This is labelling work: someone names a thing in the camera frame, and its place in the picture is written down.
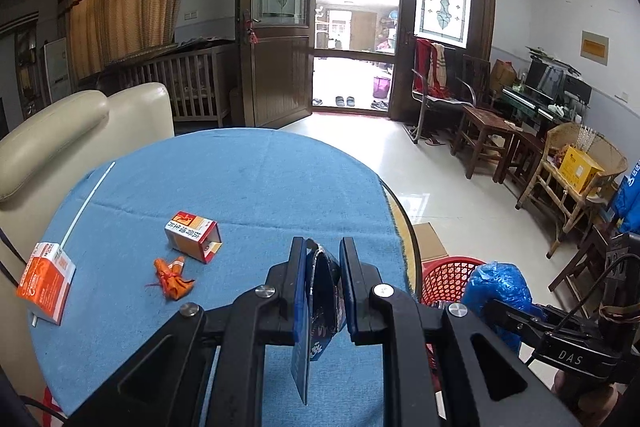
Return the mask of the person's right hand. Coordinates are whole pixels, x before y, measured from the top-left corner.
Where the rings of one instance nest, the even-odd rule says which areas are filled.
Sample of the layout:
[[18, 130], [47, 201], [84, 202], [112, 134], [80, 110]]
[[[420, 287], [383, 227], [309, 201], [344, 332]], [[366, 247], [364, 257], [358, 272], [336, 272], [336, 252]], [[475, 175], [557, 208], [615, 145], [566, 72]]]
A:
[[557, 371], [552, 392], [582, 426], [638, 426], [639, 375], [624, 391]]

